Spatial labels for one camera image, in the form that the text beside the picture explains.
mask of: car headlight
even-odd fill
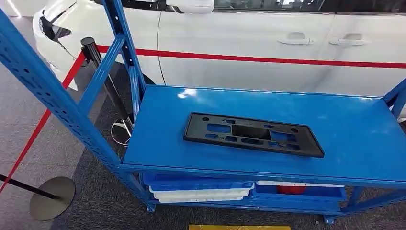
[[[52,25],[52,22],[48,21],[44,16],[40,17],[39,23],[45,36],[55,42],[57,42],[59,38],[68,36],[72,33],[72,31],[68,29]]]

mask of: blue plastic bin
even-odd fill
[[[228,178],[197,177],[170,174],[144,174],[144,184],[153,191],[179,191],[200,189],[251,188],[254,181],[230,180]]]
[[[309,202],[338,202],[347,200],[344,187],[307,187],[300,195],[279,194],[276,186],[256,185],[251,191],[251,199],[286,200]]]

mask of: red line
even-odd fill
[[[98,48],[100,52],[106,53],[109,47],[98,46]],[[286,59],[286,58],[270,58],[270,57],[245,57],[245,56],[230,56],[218,54],[196,54],[196,53],[161,51],[150,49],[135,49],[135,51],[137,52],[138,55],[142,56],[170,57],[170,58],[193,58],[193,59],[252,61],[252,62],[269,62],[269,63],[284,63],[284,64],[301,64],[301,65],[406,69],[406,63],[393,63],[393,62],[331,61],[331,60],[304,60],[304,59]]]
[[[72,65],[72,68],[69,70],[68,74],[66,75],[64,81],[62,82],[62,86],[66,89],[70,82],[73,80],[73,77],[79,71],[80,66],[82,65],[83,61],[85,60],[85,56],[81,52],[79,56],[76,58],[75,62]],[[41,132],[42,128],[44,127],[46,121],[51,115],[51,111],[46,109],[44,114],[42,114],[41,119],[39,120],[37,126],[35,127],[33,133],[31,134],[30,138],[28,139],[27,143],[25,144],[23,150],[21,151],[17,161],[14,163],[9,175],[7,176],[6,180],[4,181],[3,185],[0,188],[0,193],[3,191],[6,184],[9,182],[10,178],[13,176],[14,172],[17,170],[17,167],[20,165],[21,161],[23,160],[24,156],[27,154],[28,150],[34,143],[35,139],[37,138],[38,134]]]

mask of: car body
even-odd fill
[[[166,1],[122,0],[136,48],[198,54],[402,63],[405,0],[215,0],[206,14],[182,13]],[[44,17],[55,34],[44,33]],[[100,0],[55,0],[33,21],[38,51],[62,81],[80,40],[113,41]],[[155,84],[383,96],[405,69],[141,56]],[[77,88],[73,82],[71,88]]]

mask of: yellow object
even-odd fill
[[[189,230],[291,230],[288,226],[221,226],[189,225]]]

